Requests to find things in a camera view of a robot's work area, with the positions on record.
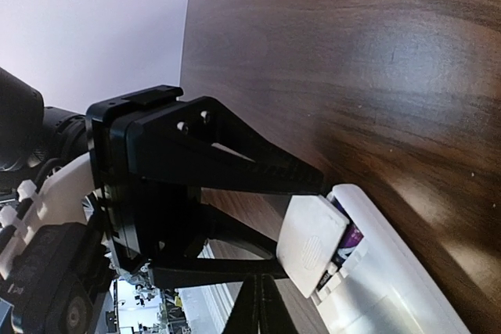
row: purple battery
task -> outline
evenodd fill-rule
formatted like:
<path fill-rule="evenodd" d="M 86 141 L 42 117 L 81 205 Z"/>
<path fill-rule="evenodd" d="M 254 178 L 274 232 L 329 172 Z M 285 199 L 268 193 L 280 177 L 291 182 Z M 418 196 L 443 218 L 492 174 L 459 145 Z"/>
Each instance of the purple battery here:
<path fill-rule="evenodd" d="M 344 231 L 343 237 L 339 242 L 339 246 L 337 246 L 337 250 L 333 256 L 333 262 L 340 268 L 341 265 L 348 259 L 350 254 L 353 253 L 356 246 L 362 241 L 363 234 L 360 230 L 355 226 L 351 218 L 346 213 L 346 210 L 342 207 L 342 205 L 334 199 L 332 204 L 338 209 L 342 214 L 344 214 L 349 220 L 350 223 L 346 227 Z"/>

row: silver screw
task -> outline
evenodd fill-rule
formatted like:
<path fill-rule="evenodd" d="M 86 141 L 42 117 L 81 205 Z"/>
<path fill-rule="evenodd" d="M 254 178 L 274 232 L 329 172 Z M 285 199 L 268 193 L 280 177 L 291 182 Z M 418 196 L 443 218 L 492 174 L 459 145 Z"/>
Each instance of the silver screw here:
<path fill-rule="evenodd" d="M 178 123 L 178 129 L 185 135 L 187 135 L 189 132 L 188 124 L 185 121 L 180 121 Z"/>
<path fill-rule="evenodd" d="M 204 110 L 200 113 L 202 118 L 204 119 L 204 124 L 207 124 L 209 121 L 211 121 L 211 113 L 208 111 Z"/>

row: wooden table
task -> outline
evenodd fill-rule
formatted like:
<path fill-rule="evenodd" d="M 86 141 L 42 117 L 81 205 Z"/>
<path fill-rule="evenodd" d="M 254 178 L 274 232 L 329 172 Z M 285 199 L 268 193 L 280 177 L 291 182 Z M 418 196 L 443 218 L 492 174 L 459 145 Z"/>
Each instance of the wooden table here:
<path fill-rule="evenodd" d="M 470 330 L 501 331 L 501 0 L 189 0 L 182 87 L 360 185 Z"/>

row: screw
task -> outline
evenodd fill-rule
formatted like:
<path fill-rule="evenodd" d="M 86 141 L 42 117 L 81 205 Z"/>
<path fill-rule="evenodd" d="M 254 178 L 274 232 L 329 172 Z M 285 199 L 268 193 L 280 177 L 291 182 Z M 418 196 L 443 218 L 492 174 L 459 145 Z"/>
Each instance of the screw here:
<path fill-rule="evenodd" d="M 180 121 L 178 123 L 178 129 L 185 135 L 189 132 L 188 124 L 185 121 Z"/>
<path fill-rule="evenodd" d="M 204 119 L 204 124 L 207 124 L 208 122 L 211 121 L 211 113 L 209 113 L 208 111 L 204 110 L 200 113 L 200 115 Z"/>

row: wood grain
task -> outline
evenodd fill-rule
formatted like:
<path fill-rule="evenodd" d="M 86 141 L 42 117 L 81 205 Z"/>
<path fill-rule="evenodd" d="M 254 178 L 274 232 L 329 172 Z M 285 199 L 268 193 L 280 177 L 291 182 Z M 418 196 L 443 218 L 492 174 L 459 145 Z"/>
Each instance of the wood grain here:
<path fill-rule="evenodd" d="M 500 63 L 501 0 L 189 0 L 182 87 L 360 185 L 469 329 L 499 332 Z"/>

